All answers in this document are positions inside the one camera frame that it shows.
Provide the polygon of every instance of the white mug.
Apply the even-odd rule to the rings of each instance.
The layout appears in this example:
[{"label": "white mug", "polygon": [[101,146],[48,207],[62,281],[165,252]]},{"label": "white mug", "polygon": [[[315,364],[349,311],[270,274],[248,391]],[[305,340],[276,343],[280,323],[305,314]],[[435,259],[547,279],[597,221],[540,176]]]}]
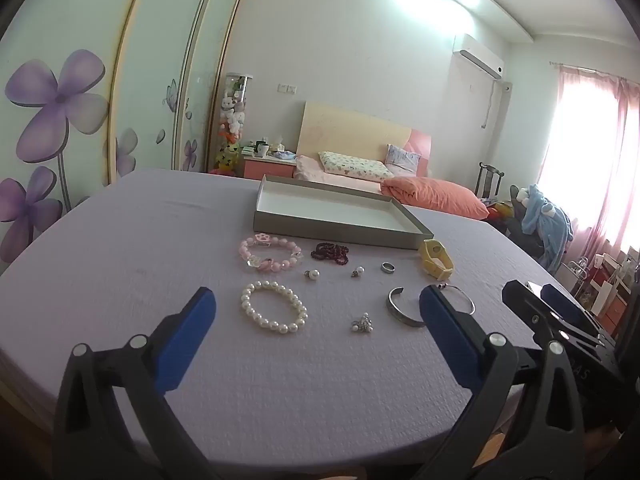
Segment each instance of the white mug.
[{"label": "white mug", "polygon": [[268,151],[269,151],[268,144],[261,144],[260,146],[258,146],[258,156],[264,157]]}]

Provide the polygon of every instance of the pink drawer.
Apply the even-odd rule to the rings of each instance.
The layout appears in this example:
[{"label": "pink drawer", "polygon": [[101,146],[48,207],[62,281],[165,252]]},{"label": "pink drawer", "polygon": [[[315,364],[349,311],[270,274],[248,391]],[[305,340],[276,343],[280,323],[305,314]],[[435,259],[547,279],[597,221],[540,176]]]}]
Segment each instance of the pink drawer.
[{"label": "pink drawer", "polygon": [[277,162],[261,162],[260,160],[246,160],[244,162],[244,177],[262,180],[265,175],[284,176],[293,178],[295,166],[278,164]]}]

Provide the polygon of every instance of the orange pillow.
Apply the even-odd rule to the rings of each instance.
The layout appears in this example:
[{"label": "orange pillow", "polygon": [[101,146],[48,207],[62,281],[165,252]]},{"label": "orange pillow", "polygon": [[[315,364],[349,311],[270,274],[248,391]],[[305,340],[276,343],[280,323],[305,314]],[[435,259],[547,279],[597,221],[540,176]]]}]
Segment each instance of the orange pillow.
[{"label": "orange pillow", "polygon": [[398,202],[452,215],[484,220],[489,216],[487,208],[466,187],[446,180],[426,176],[397,176],[380,184],[383,195],[392,196]]}]

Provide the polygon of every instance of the wardrobe door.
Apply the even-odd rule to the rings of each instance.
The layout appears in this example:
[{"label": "wardrobe door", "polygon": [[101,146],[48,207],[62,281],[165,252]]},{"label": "wardrobe door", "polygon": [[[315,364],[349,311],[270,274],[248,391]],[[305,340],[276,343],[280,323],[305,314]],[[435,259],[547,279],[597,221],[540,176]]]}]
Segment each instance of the wardrobe door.
[{"label": "wardrobe door", "polygon": [[114,77],[111,182],[136,168],[176,165],[177,116],[185,102],[181,79],[203,1],[134,1]]},{"label": "wardrobe door", "polygon": [[177,118],[179,131],[174,169],[204,171],[210,113],[233,14],[238,0],[207,0],[196,23],[182,82],[184,107]]},{"label": "wardrobe door", "polygon": [[113,72],[132,1],[25,0],[0,39],[0,272],[107,181]]}]

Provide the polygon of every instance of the silver ring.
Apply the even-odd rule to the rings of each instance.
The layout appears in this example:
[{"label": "silver ring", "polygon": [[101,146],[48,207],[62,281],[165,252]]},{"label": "silver ring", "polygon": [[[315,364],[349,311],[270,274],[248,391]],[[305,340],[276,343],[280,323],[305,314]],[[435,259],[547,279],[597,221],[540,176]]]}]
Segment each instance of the silver ring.
[{"label": "silver ring", "polygon": [[392,296],[395,294],[400,294],[403,290],[404,288],[402,286],[398,286],[396,288],[393,288],[389,292],[389,296],[386,299],[386,307],[389,309],[389,312],[400,323],[404,323],[405,325],[412,326],[414,328],[422,328],[423,326],[426,326],[423,321],[417,321],[415,319],[410,318],[406,314],[403,314],[398,307],[396,307],[396,304],[394,303]]},{"label": "silver ring", "polygon": [[393,274],[394,272],[396,272],[396,266],[390,264],[389,262],[383,263],[380,266],[380,269],[382,269],[382,272],[386,272],[387,274]]}]

